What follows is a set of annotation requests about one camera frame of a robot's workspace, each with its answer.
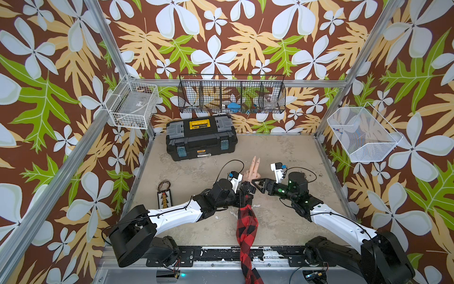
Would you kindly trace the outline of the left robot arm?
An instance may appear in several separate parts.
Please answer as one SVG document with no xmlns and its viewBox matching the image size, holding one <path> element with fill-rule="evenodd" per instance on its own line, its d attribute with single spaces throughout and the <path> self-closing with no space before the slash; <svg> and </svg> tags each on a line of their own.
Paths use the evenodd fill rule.
<svg viewBox="0 0 454 284">
<path fill-rule="evenodd" d="M 212 188 L 180 205 L 154 210 L 137 205 L 108 234 L 118 266 L 127 267 L 142 258 L 156 235 L 205 220 L 220 208 L 246 205 L 255 192 L 256 187 L 250 182 L 242 182 L 239 189 L 233 190 L 229 180 L 220 179 Z"/>
</svg>

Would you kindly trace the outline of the mannequin hand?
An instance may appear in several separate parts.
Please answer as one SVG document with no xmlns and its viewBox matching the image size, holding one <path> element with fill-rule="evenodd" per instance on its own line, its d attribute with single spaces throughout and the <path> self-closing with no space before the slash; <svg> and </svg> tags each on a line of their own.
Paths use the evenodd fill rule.
<svg viewBox="0 0 454 284">
<path fill-rule="evenodd" d="M 252 182 L 254 179 L 260 179 L 261 175 L 258 172 L 260 166 L 260 158 L 253 157 L 249 169 L 243 174 L 243 182 Z"/>
</svg>

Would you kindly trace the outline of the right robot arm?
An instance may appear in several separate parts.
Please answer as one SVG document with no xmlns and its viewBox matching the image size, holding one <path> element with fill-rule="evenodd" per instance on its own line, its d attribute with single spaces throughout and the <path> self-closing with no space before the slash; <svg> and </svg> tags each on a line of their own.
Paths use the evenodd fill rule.
<svg viewBox="0 0 454 284">
<path fill-rule="evenodd" d="M 254 179 L 252 184 L 264 194 L 289 200 L 299 216 L 347 243 L 341 246 L 325 237 L 311 239 L 303 251 L 305 264 L 340 266 L 363 277 L 368 284 L 406 284 L 415 277 L 416 272 L 393 233 L 379 233 L 337 213 L 310 194 L 305 174 L 290 173 L 286 184 L 267 178 Z"/>
</svg>

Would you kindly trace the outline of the red plaid sleeved forearm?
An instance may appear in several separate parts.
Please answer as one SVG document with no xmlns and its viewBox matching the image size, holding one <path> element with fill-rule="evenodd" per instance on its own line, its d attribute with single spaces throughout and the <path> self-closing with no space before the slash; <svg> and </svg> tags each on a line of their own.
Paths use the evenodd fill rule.
<svg viewBox="0 0 454 284">
<path fill-rule="evenodd" d="M 246 284 L 264 284 L 250 257 L 258 226 L 259 222 L 251 205 L 247 205 L 238 210 L 236 239 L 240 246 L 241 269 Z"/>
</svg>

